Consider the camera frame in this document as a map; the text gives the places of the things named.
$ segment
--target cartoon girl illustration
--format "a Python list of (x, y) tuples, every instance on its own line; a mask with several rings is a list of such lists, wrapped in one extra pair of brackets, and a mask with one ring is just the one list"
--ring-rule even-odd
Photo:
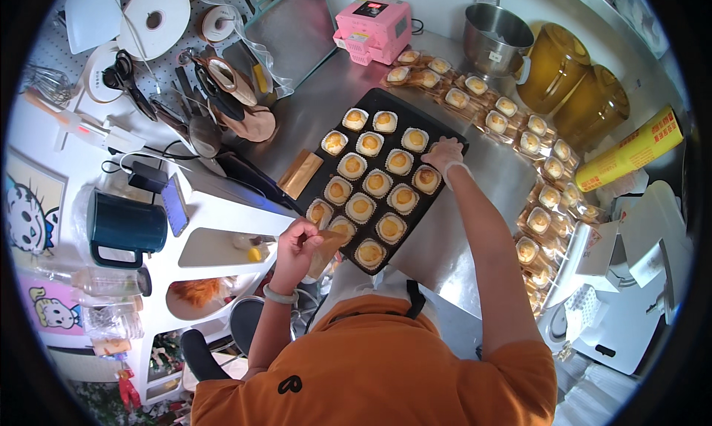
[(11, 245), (24, 252), (42, 254), (54, 247), (52, 234), (59, 223), (59, 208), (47, 213), (30, 188), (5, 177), (5, 218)]
[(57, 298), (45, 298), (44, 287), (31, 287), (30, 299), (35, 303), (37, 316), (42, 327), (72, 328), (82, 326), (79, 304), (68, 308)]

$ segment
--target whisk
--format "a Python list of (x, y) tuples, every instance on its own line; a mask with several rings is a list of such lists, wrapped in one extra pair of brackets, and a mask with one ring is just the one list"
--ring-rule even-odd
[(64, 105), (72, 98), (72, 85), (64, 72), (27, 64), (26, 75), (31, 86), (53, 103)]

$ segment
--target smartphone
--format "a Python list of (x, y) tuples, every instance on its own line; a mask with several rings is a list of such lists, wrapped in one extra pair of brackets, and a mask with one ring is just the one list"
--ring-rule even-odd
[(168, 216), (168, 225), (171, 226), (171, 231), (175, 237), (183, 233), (185, 227), (188, 226), (188, 213), (183, 202), (183, 194), (178, 188), (178, 179), (175, 174), (168, 180), (165, 188), (161, 191), (163, 198), (163, 207), (166, 209)]

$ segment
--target orange t-shirt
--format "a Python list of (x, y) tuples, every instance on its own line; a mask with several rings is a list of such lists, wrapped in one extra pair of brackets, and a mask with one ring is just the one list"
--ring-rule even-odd
[(378, 295), (338, 303), (266, 372), (198, 384), (192, 424), (551, 424), (557, 387), (546, 344), (520, 341), (486, 362), (461, 360), (423, 315), (384, 314), (408, 307)]

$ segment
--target power adapter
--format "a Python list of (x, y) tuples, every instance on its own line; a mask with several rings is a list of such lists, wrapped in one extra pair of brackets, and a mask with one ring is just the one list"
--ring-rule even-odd
[(160, 194), (168, 183), (168, 174), (158, 168), (134, 162), (129, 174), (129, 185)]

